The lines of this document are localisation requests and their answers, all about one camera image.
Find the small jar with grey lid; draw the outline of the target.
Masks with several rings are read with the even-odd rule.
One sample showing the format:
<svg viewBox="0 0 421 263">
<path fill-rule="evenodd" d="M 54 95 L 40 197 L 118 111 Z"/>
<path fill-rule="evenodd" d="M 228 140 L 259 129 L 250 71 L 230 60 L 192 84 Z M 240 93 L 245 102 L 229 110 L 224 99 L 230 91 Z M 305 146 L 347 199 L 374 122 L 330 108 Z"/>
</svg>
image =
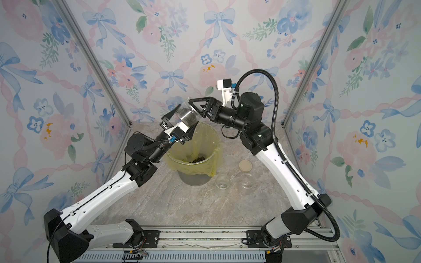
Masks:
<svg viewBox="0 0 421 263">
<path fill-rule="evenodd" d="M 175 113 L 176 116 L 185 123 L 189 128 L 192 127 L 196 122 L 199 122 L 201 116 L 194 112 L 191 112 L 188 108 L 185 107 L 185 104 L 181 104 L 181 107 Z"/>
</svg>

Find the glass jar with tea leaves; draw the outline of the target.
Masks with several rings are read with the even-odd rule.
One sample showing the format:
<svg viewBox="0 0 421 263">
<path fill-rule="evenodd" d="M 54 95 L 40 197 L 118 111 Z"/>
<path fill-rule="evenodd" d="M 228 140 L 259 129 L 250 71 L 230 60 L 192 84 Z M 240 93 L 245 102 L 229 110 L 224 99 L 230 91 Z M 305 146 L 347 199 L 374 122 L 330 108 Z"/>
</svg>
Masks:
<svg viewBox="0 0 421 263">
<path fill-rule="evenodd" d="M 231 185 L 231 179 L 227 175 L 218 175 L 215 184 L 220 190 L 227 190 Z"/>
</svg>

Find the beige round jar lid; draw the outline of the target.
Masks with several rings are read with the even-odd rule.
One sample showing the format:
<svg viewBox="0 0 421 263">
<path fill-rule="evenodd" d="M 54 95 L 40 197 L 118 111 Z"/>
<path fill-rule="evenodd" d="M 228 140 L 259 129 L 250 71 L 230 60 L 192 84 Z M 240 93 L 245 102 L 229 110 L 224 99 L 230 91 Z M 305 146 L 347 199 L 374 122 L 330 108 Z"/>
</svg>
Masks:
<svg viewBox="0 0 421 263">
<path fill-rule="evenodd" d="M 241 160 L 239 162 L 239 170 L 245 173 L 250 172 L 253 169 L 253 164 L 249 160 Z"/>
</svg>

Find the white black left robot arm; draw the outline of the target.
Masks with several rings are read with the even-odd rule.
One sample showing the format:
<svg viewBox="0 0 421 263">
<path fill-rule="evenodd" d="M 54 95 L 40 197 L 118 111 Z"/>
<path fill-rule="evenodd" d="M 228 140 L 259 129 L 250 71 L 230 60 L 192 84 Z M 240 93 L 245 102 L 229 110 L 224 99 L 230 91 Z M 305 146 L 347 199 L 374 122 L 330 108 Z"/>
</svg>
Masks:
<svg viewBox="0 0 421 263">
<path fill-rule="evenodd" d="M 146 184 L 157 171 L 156 164 L 174 144 L 193 138 L 200 119 L 194 108 L 183 103 L 162 117 L 163 131 L 156 138 L 133 133 L 124 149 L 130 160 L 115 176 L 72 206 L 61 211 L 51 209 L 44 215 L 47 250 L 54 251 L 59 262 L 71 263 L 86 251 L 109 244 L 139 248 L 146 238 L 134 219 L 99 226 L 92 222 L 119 199 Z"/>
</svg>

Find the translucent round container lid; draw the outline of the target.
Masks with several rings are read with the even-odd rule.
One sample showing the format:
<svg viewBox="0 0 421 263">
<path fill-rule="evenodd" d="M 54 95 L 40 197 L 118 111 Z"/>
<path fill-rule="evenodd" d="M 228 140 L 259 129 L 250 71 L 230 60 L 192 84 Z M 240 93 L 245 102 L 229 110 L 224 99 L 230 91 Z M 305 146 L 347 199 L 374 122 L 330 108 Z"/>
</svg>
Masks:
<svg viewBox="0 0 421 263">
<path fill-rule="evenodd" d="M 235 168 L 237 167 L 238 160 L 233 155 L 226 155 L 223 157 L 223 165 L 226 168 Z"/>
</svg>

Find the translucent plastic container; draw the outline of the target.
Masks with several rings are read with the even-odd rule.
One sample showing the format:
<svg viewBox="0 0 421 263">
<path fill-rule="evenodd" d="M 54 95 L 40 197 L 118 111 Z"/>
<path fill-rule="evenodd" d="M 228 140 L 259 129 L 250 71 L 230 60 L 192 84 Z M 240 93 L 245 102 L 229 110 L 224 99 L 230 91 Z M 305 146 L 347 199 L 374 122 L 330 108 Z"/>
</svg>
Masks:
<svg viewBox="0 0 421 263">
<path fill-rule="evenodd" d="M 255 179 L 249 173 L 237 175 L 237 190 L 243 196 L 250 195 L 255 190 Z"/>
</svg>

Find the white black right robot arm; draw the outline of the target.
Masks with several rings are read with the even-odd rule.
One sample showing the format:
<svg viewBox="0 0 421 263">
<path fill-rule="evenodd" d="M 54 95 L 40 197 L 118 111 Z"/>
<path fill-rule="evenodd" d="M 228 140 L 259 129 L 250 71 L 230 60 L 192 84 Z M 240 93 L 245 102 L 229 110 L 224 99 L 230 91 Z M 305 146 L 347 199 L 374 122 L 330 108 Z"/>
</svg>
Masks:
<svg viewBox="0 0 421 263">
<path fill-rule="evenodd" d="M 242 94 L 237 109 L 226 107 L 213 97 L 189 99 L 188 104 L 203 118 L 237 129 L 245 148 L 267 167 L 287 195 L 290 208 L 261 228 L 265 245 L 273 247 L 277 240 L 302 232 L 328 242 L 339 239 L 340 231 L 335 222 L 331 237 L 309 229 L 321 214 L 332 217 L 327 209 L 331 199 L 319 194 L 304 180 L 278 142 L 275 127 L 262 123 L 264 104 L 260 96 L 251 92 Z"/>
</svg>

